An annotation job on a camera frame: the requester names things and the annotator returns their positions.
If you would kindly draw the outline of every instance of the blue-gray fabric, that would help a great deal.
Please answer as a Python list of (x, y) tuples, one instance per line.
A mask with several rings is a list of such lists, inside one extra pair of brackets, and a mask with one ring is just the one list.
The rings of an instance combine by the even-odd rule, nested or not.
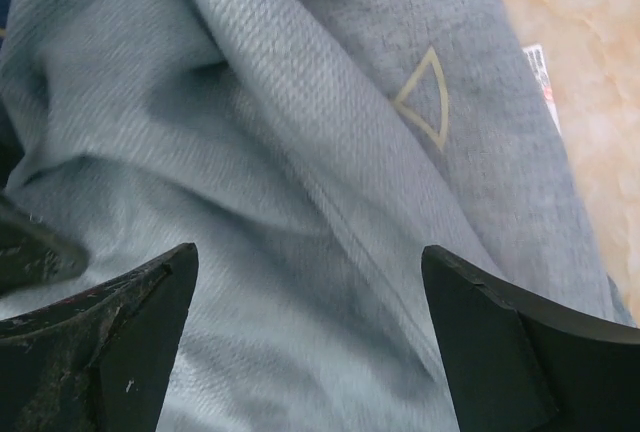
[[(0, 315), (195, 242), (162, 432), (456, 431), (428, 244), (630, 323), (500, 0), (13, 0), (8, 27), (7, 192), (92, 261)], [(436, 140), (392, 106), (431, 49), (403, 103)]]

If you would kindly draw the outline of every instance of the garment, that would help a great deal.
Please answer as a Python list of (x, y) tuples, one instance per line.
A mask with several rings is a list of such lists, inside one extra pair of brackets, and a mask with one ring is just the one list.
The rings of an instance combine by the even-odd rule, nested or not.
[(619, 305), (500, 0), (13, 0), (0, 94), (92, 254), (3, 317), (199, 248), (160, 431), (457, 430), (425, 245)]

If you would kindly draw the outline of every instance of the white label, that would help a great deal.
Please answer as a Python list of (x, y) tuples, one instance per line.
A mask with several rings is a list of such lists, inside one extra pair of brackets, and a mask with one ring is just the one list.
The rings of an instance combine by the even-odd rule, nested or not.
[(551, 81), (549, 80), (549, 72), (547, 71), (547, 63), (544, 60), (544, 53), (542, 52), (542, 46), (540, 44), (534, 44), (529, 47), (525, 47), (522, 51), (526, 54), (529, 60), (529, 65), (533, 71), (533, 75), (540, 85), (544, 100), (547, 103), (551, 117), (560, 130), (560, 121), (558, 120), (558, 109), (556, 109), (556, 103), (553, 100), (553, 90), (551, 89)]

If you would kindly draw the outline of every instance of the folded fabric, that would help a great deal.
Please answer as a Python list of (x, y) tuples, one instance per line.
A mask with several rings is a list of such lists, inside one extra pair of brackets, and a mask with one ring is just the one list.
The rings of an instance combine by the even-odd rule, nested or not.
[(195, 242), (160, 431), (457, 430), (427, 244), (629, 321), (500, 0), (13, 0), (9, 30), (7, 192), (92, 262), (0, 315)]

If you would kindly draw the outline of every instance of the gray fabric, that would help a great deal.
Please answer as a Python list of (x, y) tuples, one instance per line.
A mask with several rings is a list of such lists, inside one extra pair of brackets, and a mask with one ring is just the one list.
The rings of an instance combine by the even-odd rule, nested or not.
[[(430, 47), (443, 143), (392, 106)], [(427, 244), (614, 317), (500, 0), (14, 0), (0, 93), (10, 195), (92, 253), (3, 317), (199, 247), (161, 431), (457, 430)]]

